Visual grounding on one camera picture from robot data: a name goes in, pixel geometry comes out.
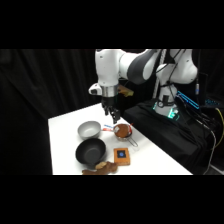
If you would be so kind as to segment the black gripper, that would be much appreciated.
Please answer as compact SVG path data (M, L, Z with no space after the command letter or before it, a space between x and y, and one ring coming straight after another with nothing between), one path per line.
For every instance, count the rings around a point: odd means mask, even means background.
M120 111L117 109L117 97L103 97L101 103L105 115L110 114L113 124L116 124L120 120Z

